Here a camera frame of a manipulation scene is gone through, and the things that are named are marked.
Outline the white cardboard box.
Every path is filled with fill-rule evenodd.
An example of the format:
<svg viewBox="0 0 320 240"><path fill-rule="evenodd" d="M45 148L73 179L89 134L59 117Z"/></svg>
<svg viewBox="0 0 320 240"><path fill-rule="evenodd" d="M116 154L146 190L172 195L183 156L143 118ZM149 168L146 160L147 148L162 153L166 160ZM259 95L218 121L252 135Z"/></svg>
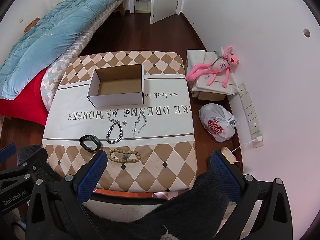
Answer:
<svg viewBox="0 0 320 240"><path fill-rule="evenodd" d="M144 103L144 66L131 64L95 69L87 98L96 108L142 105Z"/></svg>

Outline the red blanket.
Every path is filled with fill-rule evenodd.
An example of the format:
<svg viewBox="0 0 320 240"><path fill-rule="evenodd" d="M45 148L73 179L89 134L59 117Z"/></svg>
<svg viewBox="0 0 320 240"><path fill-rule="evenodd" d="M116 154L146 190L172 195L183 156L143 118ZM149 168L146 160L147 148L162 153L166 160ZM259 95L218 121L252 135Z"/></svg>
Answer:
<svg viewBox="0 0 320 240"><path fill-rule="evenodd" d="M39 72L14 100L1 99L0 115L46 125L48 111L41 96L41 81L47 68Z"/></svg>

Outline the brown cardboard box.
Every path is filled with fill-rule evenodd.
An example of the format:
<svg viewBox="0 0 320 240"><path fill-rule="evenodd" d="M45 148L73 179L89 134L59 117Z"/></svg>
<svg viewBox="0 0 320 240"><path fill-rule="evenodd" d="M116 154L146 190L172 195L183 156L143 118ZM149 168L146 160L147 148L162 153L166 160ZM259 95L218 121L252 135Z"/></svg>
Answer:
<svg viewBox="0 0 320 240"><path fill-rule="evenodd" d="M191 95L192 97L198 98L199 100L206 101L222 101L226 97L226 94L199 91L192 91Z"/></svg>

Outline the white wall socket strip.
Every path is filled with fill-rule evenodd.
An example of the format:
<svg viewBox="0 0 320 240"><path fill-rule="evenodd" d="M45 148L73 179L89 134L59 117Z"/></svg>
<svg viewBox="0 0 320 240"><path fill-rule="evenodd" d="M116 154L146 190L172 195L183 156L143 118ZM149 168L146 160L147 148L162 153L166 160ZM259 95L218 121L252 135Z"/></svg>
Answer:
<svg viewBox="0 0 320 240"><path fill-rule="evenodd" d="M244 83L239 86L239 95L245 117L248 122L253 147L261 147L263 146L263 135L261 133L260 124L251 97Z"/></svg>

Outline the patterned table cloth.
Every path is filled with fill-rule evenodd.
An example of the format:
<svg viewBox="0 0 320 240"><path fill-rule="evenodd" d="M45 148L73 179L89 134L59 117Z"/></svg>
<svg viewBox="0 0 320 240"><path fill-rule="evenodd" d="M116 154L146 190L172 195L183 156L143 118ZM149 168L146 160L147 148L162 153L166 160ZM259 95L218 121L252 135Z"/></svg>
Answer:
<svg viewBox="0 0 320 240"><path fill-rule="evenodd" d="M131 64L144 66L144 103L94 107L87 98L94 70ZM182 58L162 51L74 58L54 96L42 139L48 164L57 174L75 174L91 160L93 153L79 144L83 135L95 135L108 156L99 188L126 192L191 189L197 160Z"/></svg>

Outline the pink panther plush toy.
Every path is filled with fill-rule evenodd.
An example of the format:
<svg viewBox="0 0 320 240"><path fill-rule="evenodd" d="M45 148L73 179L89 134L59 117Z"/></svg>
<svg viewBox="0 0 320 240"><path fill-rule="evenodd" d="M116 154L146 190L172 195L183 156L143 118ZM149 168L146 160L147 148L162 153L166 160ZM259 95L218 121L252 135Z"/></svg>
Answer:
<svg viewBox="0 0 320 240"><path fill-rule="evenodd" d="M187 81L195 81L201 76L210 75L210 79L206 84L206 86L210 86L214 83L218 74L225 73L225 79L221 86L227 88L231 68L236 67L238 64L239 59L232 52L232 46L227 46L223 50L223 54L218 56L213 62L196 64L185 77Z"/></svg>

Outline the black smart band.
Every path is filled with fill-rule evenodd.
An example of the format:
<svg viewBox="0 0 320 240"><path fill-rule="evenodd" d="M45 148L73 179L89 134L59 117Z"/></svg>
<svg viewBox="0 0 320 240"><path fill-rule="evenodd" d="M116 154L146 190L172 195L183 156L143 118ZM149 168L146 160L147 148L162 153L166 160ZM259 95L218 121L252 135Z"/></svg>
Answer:
<svg viewBox="0 0 320 240"><path fill-rule="evenodd" d="M101 141L95 135L83 135L79 139L79 144L89 153L97 152L102 147Z"/></svg>

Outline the light blue duvet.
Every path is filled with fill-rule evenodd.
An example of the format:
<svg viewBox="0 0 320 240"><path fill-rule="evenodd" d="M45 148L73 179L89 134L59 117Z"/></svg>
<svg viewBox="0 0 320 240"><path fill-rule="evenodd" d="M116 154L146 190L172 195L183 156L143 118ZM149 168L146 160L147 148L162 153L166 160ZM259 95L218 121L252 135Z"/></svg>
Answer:
<svg viewBox="0 0 320 240"><path fill-rule="evenodd" d="M14 100L117 0L58 3L11 48L1 65L1 99Z"/></svg>

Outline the white plastic bag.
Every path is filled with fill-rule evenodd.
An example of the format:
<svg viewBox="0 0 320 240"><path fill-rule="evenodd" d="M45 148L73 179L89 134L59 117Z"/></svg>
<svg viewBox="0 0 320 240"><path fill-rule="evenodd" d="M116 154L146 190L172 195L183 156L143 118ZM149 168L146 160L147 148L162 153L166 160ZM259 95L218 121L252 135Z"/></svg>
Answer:
<svg viewBox="0 0 320 240"><path fill-rule="evenodd" d="M237 120L221 105L209 103L202 106L199 118L207 132L219 143L231 139L235 134Z"/></svg>

